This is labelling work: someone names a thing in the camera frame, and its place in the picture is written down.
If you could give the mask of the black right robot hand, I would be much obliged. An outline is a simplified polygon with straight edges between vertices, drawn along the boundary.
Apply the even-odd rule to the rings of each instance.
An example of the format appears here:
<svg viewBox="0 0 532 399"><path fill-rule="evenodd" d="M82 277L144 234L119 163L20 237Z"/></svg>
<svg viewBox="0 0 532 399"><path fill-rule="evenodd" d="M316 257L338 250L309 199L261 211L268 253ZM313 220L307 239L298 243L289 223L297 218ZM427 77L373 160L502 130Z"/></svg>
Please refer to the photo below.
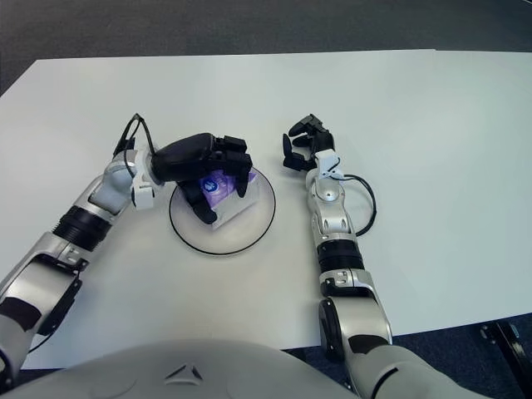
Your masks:
<svg viewBox="0 0 532 399"><path fill-rule="evenodd" d="M294 146L307 148L309 157L293 152ZM309 114L283 134L283 165L291 170L309 171L317 167L318 152L333 149L333 135L314 114Z"/></svg>

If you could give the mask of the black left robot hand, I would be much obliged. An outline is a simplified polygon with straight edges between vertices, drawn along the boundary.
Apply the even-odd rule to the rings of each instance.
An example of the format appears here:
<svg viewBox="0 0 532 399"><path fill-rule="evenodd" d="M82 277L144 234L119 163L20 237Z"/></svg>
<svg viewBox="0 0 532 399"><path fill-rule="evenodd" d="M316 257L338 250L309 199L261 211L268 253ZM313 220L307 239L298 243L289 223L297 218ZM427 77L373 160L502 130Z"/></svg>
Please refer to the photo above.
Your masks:
<svg viewBox="0 0 532 399"><path fill-rule="evenodd" d="M243 198L252 166L244 140L231 136L216 137L210 133L178 140L157 150L151 159L156 179L175 182L195 215L205 224L214 223L217 214L211 209L200 181L211 172L221 170L234 178L237 194Z"/></svg>

